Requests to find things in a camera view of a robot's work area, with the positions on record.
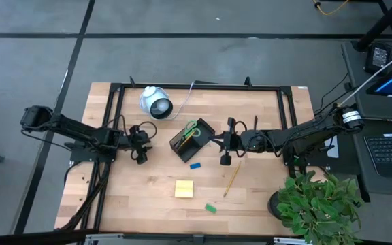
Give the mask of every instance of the yellow sticky note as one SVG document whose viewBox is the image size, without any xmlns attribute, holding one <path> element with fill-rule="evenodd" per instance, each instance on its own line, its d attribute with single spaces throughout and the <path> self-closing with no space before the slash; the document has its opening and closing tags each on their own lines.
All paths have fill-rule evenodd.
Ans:
<svg viewBox="0 0 392 245">
<path fill-rule="evenodd" d="M 175 185 L 175 197 L 193 197 L 193 181 L 177 180 Z"/>
</svg>

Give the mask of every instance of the green block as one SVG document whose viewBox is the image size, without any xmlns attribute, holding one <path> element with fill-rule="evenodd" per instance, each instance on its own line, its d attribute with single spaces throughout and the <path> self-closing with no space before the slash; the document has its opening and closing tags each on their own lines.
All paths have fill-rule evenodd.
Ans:
<svg viewBox="0 0 392 245">
<path fill-rule="evenodd" d="M 205 205 L 205 209 L 210 211 L 211 213 L 215 214 L 217 212 L 217 209 L 213 206 L 211 206 L 210 204 L 207 203 L 207 205 Z"/>
</svg>

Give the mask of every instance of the green scissors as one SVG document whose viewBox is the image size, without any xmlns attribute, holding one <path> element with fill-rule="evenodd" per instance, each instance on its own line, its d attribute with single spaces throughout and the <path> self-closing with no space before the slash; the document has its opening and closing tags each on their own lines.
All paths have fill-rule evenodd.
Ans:
<svg viewBox="0 0 392 245">
<path fill-rule="evenodd" d="M 190 120 L 187 123 L 187 125 L 185 125 L 184 134 L 182 134 L 182 137 L 184 139 L 186 139 L 186 138 L 190 137 L 190 135 L 193 132 L 195 132 L 195 133 L 192 135 L 192 137 L 199 137 L 199 136 L 201 136 L 201 130 L 198 129 L 196 126 L 197 126 L 196 120 Z"/>
</svg>

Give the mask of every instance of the yellow cable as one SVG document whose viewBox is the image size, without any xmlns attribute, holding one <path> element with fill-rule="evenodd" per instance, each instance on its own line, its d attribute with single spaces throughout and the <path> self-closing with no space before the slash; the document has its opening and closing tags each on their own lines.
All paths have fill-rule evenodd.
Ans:
<svg viewBox="0 0 392 245">
<path fill-rule="evenodd" d="M 334 11 L 329 12 L 329 13 L 324 13 L 324 11 L 320 8 L 319 5 L 317 6 L 317 8 L 318 8 L 318 10 L 320 10 L 320 12 L 321 12 L 322 14 L 328 16 L 328 15 L 331 15 L 331 14 L 337 12 L 338 10 L 340 10 L 340 8 L 342 8 L 344 5 L 346 5 L 346 3 L 349 2 L 349 1 L 350 1 L 350 0 L 346 0 L 342 5 L 340 5 L 340 6 L 337 7 Z"/>
</svg>

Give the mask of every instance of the plant pot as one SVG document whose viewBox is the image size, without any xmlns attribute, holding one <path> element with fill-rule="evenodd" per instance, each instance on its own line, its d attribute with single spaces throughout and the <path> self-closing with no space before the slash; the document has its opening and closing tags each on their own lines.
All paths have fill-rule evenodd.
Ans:
<svg viewBox="0 0 392 245">
<path fill-rule="evenodd" d="M 278 191 L 273 193 L 270 197 L 269 202 L 267 203 L 267 209 L 269 210 L 270 214 L 275 216 L 278 220 L 281 220 L 280 215 L 282 214 L 276 206 L 279 204 L 278 200 Z"/>
</svg>

